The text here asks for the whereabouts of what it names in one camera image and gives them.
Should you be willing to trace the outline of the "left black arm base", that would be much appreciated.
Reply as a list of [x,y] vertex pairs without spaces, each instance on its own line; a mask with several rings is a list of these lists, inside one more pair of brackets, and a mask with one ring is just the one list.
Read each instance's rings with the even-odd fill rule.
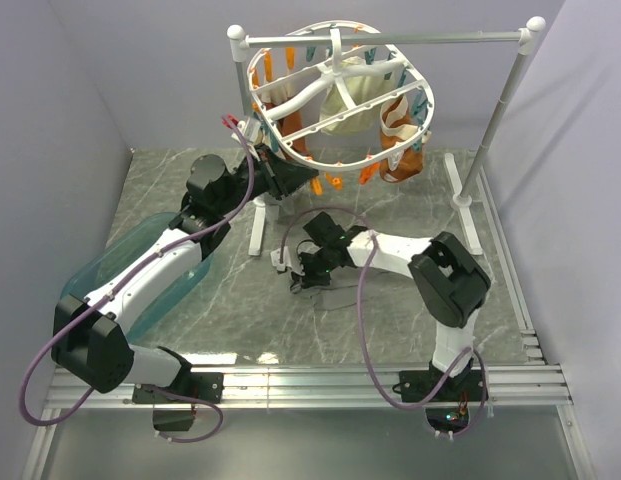
[[186,433],[193,426],[198,406],[218,405],[224,389],[221,372],[189,373],[168,387],[138,385],[132,403],[153,407],[153,427],[160,433]]

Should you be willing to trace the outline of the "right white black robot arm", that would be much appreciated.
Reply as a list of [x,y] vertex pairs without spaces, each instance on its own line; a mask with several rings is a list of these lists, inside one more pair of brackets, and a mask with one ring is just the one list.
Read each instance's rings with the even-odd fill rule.
[[369,266],[411,278],[436,322],[432,391],[445,400],[462,392],[472,368],[474,327],[491,280],[458,238],[446,231],[433,238],[412,238],[364,225],[344,229],[326,212],[303,230],[314,252],[293,254],[283,246],[272,255],[273,266],[291,274],[291,289],[328,286],[331,273],[343,267]]

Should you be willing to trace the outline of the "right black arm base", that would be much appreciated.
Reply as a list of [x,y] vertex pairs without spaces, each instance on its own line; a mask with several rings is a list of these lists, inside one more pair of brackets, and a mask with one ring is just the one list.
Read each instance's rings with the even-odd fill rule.
[[[416,403],[433,390],[441,377],[434,369],[402,370],[392,391],[400,396],[403,403]],[[470,404],[477,403],[478,412],[482,412],[489,399],[482,372],[470,368],[443,383],[425,407],[427,424],[436,435],[454,437],[476,420],[472,417]]]

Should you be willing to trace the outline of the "white oval clip hanger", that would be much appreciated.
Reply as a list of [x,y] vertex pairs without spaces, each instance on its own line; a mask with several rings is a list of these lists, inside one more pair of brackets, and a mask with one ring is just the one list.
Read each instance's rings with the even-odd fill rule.
[[[255,49],[245,80],[264,138],[291,160],[324,172],[357,170],[379,162],[405,145],[423,150],[431,136],[435,99],[426,78],[375,28],[355,21],[311,24],[284,37],[247,36],[241,54]],[[380,110],[405,96],[418,131],[394,148],[344,163],[321,162],[301,146],[317,134],[378,133]]]

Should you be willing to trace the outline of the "orange front clip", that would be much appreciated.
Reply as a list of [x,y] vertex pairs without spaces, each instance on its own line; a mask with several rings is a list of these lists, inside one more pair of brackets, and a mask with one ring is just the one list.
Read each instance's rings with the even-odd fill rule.
[[379,171],[380,163],[375,162],[362,168],[359,174],[358,183],[360,185],[367,184]]

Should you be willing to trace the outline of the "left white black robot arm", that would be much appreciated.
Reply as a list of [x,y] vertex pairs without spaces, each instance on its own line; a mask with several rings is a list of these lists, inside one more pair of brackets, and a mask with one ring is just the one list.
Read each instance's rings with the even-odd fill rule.
[[263,194],[281,200],[318,174],[264,145],[234,169],[217,155],[197,158],[181,209],[153,246],[102,287],[58,302],[52,360],[100,393],[130,382],[156,386],[170,402],[193,396],[190,362],[165,347],[133,345],[128,332],[161,294],[212,255],[240,206]]

